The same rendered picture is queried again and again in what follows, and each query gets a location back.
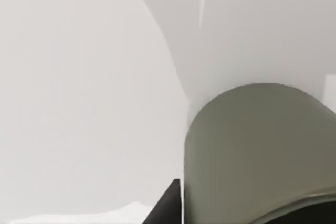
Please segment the grey-green cup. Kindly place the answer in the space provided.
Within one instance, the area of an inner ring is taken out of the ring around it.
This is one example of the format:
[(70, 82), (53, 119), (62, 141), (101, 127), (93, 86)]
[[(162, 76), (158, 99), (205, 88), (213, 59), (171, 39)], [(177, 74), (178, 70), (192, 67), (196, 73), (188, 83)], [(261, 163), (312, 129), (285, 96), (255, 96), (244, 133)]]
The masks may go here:
[(336, 113), (251, 84), (204, 106), (184, 154), (185, 224), (336, 224)]

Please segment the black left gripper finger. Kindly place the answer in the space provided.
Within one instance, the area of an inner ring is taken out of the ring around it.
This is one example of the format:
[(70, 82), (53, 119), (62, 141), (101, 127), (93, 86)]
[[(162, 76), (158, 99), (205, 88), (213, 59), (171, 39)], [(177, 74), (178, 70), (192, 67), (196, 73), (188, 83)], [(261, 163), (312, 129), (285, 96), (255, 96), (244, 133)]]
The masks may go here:
[(174, 179), (142, 224), (182, 224), (180, 179)]

